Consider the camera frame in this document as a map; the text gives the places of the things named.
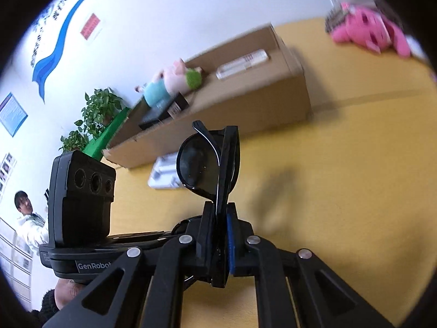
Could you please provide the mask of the left hand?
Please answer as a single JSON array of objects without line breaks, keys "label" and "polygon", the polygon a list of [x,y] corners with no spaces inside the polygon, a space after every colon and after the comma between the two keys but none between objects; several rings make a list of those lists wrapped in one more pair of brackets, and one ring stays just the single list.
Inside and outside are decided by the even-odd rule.
[{"label": "left hand", "polygon": [[58,309],[64,308],[80,293],[85,286],[70,279],[58,279],[54,289],[55,304]]}]

